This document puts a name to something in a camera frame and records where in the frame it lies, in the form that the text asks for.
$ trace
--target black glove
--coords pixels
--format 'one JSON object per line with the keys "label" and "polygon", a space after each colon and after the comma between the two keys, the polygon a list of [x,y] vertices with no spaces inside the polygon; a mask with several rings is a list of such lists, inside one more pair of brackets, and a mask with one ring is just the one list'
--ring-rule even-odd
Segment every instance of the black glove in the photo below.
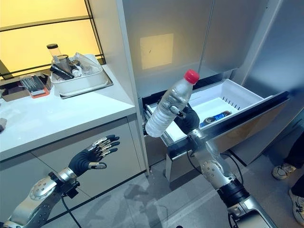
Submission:
{"label": "black glove", "polygon": [[189,103],[183,109],[183,112],[186,114],[186,118],[180,119],[176,117],[174,119],[174,122],[179,126],[184,134],[188,134],[189,132],[199,127],[200,118],[197,113],[191,108]]}
{"label": "black glove", "polygon": [[119,140],[118,136],[108,135],[96,141],[97,143],[93,143],[91,146],[76,154],[68,167],[79,177],[85,171],[89,170],[90,162],[99,162],[106,155],[117,151],[117,148],[113,148],[113,146],[120,144],[116,142],[117,140]]}
{"label": "black glove", "polygon": [[94,157],[95,156],[93,151],[88,151],[87,149],[84,149],[72,158],[68,167],[76,174],[76,176],[79,177],[89,169],[90,162],[94,162],[97,160],[92,159]]}

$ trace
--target window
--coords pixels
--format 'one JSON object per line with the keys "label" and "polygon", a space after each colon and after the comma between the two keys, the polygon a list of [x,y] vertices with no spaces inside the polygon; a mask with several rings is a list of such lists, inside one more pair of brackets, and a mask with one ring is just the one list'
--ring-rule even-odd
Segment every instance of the window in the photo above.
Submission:
{"label": "window", "polygon": [[94,54],[105,63],[87,0],[1,0],[0,77],[47,69],[47,44],[62,54]]}

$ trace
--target plastic bag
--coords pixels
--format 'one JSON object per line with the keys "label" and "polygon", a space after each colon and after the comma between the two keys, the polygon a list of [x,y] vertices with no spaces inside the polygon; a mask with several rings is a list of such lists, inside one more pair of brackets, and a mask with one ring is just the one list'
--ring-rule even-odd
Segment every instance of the plastic bag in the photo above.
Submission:
{"label": "plastic bag", "polygon": [[95,74],[103,70],[99,63],[92,61],[79,52],[76,52],[71,59],[78,60],[80,62],[80,67],[82,68],[82,73],[84,75]]}

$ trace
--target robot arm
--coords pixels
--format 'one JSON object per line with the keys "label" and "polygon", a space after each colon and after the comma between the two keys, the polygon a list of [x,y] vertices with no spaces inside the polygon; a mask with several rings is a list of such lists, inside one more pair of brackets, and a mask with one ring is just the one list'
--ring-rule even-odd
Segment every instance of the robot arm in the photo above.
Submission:
{"label": "robot arm", "polygon": [[195,111],[190,106],[183,111],[186,117],[177,117],[174,121],[188,135],[202,174],[226,204],[229,217],[232,216],[238,228],[276,228],[256,199],[231,172],[213,141],[206,140],[207,136],[199,128],[200,119]]}
{"label": "robot arm", "polygon": [[4,228],[39,228],[45,224],[54,205],[62,196],[73,198],[78,194],[80,185],[76,180],[89,169],[105,169],[101,160],[119,145],[119,137],[109,135],[97,140],[92,145],[75,155],[67,168],[53,172],[39,180],[30,190],[26,199],[21,202],[3,225]]}

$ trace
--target freezer drawer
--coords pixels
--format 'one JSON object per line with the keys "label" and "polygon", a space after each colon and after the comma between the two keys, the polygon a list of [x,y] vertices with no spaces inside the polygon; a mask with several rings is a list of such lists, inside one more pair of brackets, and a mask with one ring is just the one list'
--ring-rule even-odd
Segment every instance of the freezer drawer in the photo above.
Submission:
{"label": "freezer drawer", "polygon": [[[213,140],[219,152],[224,152],[265,128],[284,107],[288,101],[287,96],[287,92],[282,92],[262,98],[231,80],[225,79],[193,91],[189,104],[197,112],[200,123],[223,111],[231,113],[201,127],[207,135],[207,140]],[[147,118],[151,116],[156,106],[157,104],[147,105]],[[171,166],[174,165],[173,161],[177,161],[185,155],[186,137],[174,122],[161,136],[168,147],[167,159],[171,160]]]}

